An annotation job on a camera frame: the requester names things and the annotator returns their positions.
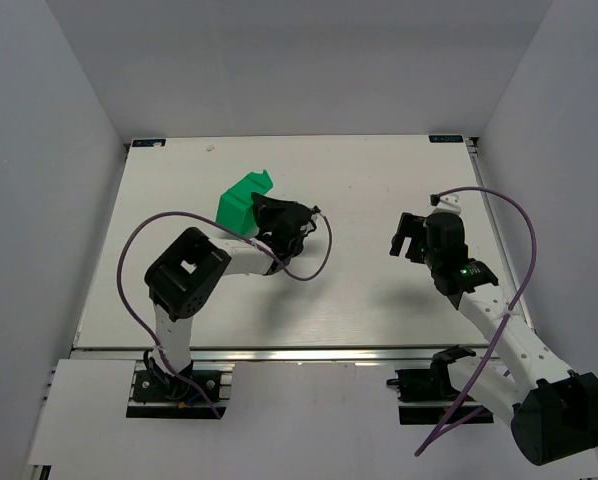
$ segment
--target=white platform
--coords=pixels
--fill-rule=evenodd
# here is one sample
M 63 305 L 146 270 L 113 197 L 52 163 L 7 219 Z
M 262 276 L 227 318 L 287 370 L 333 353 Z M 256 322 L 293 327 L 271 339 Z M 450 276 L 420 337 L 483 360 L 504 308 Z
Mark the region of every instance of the white platform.
M 598 476 L 593 451 L 535 467 L 503 425 L 466 425 L 414 450 L 390 366 L 242 363 L 216 420 L 125 418 L 134 362 L 62 360 L 29 463 L 49 480 L 471 479 Z
M 192 346 L 422 346 L 483 344 L 480 333 L 434 288 L 428 269 L 388 255 L 401 212 L 426 215 L 442 189 L 475 185 L 464 144 L 426 136 L 323 136 L 168 139 L 131 148 L 96 277 L 82 318 L 79 347 L 148 347 L 115 289 L 122 245 L 146 217 L 189 210 L 214 219 L 219 196 L 250 171 L 267 169 L 272 197 L 319 205 L 332 222 L 334 248 L 316 280 L 282 274 L 228 277 L 195 317 Z M 471 255 L 506 284 L 482 198 L 461 195 Z M 128 257 L 124 282 L 138 311 L 154 324 L 143 276 L 190 226 L 164 219 L 148 227 Z M 214 229 L 201 226 L 208 235 Z M 325 252 L 323 225 L 291 269 L 308 274 Z

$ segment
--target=black tag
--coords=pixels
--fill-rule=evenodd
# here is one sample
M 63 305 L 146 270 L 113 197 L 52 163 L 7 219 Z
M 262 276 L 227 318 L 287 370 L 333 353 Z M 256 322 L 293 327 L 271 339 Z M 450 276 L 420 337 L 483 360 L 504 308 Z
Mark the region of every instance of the black tag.
M 165 145 L 165 138 L 143 138 L 132 141 L 133 147 L 164 147 Z
M 428 135 L 430 143 L 463 143 L 461 135 Z

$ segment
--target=white wall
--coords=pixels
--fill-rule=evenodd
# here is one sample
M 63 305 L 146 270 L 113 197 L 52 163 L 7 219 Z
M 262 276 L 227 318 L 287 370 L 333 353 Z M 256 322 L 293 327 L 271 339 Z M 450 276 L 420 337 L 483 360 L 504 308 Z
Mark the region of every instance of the white wall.
M 598 375 L 598 1 L 550 8 L 481 140 L 486 183 L 533 218 L 539 259 L 527 299 L 540 335 Z M 498 209 L 517 269 L 523 223 Z
M 48 0 L 124 140 L 483 130 L 551 0 Z
M 123 147 L 43 0 L 0 0 L 0 480 L 69 352 Z

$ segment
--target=robotic arm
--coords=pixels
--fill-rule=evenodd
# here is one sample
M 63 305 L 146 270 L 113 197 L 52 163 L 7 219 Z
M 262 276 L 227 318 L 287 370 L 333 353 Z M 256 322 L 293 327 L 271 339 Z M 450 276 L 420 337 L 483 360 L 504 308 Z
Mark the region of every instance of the robotic arm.
M 303 240 L 316 230 L 317 207 L 310 209 L 257 193 L 252 194 L 252 200 L 259 228 L 252 244 L 209 238 L 198 228 L 188 228 L 146 272 L 144 280 L 154 304 L 160 348 L 172 368 L 187 378 L 194 375 L 190 359 L 192 319 L 221 277 L 275 274 L 282 269 L 277 260 L 288 265 L 303 251 Z M 165 398 L 184 398 L 189 385 L 171 375 L 156 347 L 146 352 L 144 364 Z
M 426 264 L 437 290 L 492 341 L 508 313 L 504 292 L 492 271 L 468 255 L 459 199 L 433 196 L 432 204 L 435 208 L 428 217 L 402 214 L 390 254 L 399 256 L 410 238 L 406 258 Z M 510 426 L 530 462 L 543 465 L 598 446 L 594 374 L 577 374 L 514 312 L 496 351 L 514 380 L 488 366 L 470 395 Z M 433 357 L 431 374 L 441 394 L 454 398 L 478 363 L 475 352 L 454 347 Z

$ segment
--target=green block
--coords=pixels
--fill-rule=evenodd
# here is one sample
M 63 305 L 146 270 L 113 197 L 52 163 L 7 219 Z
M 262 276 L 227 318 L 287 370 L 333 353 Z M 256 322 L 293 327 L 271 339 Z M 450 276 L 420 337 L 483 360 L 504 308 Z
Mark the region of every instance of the green block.
M 217 223 L 246 235 L 255 226 L 252 192 L 265 195 L 271 188 L 272 179 L 266 170 L 263 173 L 250 172 L 221 195 L 217 208 Z

